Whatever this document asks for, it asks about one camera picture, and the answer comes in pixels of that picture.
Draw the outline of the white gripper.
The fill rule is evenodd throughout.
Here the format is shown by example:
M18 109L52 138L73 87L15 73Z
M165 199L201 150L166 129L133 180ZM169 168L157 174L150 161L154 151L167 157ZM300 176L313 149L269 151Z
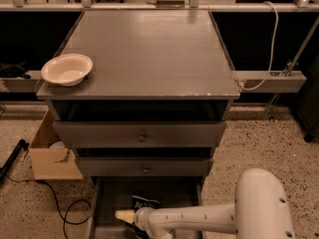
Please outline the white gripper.
M149 223L149 216L154 211L155 210L153 208L143 207L140 208L137 212L132 209L117 210L115 215L117 219L125 221L127 223L135 222L135 225L143 231L150 231L151 227Z

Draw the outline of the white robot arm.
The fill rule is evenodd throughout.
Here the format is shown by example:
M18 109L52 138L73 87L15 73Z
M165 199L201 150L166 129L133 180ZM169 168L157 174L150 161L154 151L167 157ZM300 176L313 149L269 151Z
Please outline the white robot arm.
M146 232L150 239L173 239L177 230L233 234L236 239L295 239L285 189L275 175L261 168L240 175L231 203L142 207L118 210L115 217Z

